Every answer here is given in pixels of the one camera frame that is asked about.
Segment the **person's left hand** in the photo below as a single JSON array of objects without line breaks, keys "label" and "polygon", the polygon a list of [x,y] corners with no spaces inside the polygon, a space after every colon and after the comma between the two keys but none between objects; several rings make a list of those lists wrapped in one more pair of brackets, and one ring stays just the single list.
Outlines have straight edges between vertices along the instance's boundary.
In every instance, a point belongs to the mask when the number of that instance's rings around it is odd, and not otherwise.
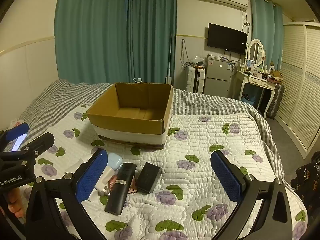
[{"label": "person's left hand", "polygon": [[15,215],[15,217],[22,223],[25,223],[25,212],[22,203],[22,197],[20,188],[11,189],[8,192],[3,193],[5,203],[8,210]]}]

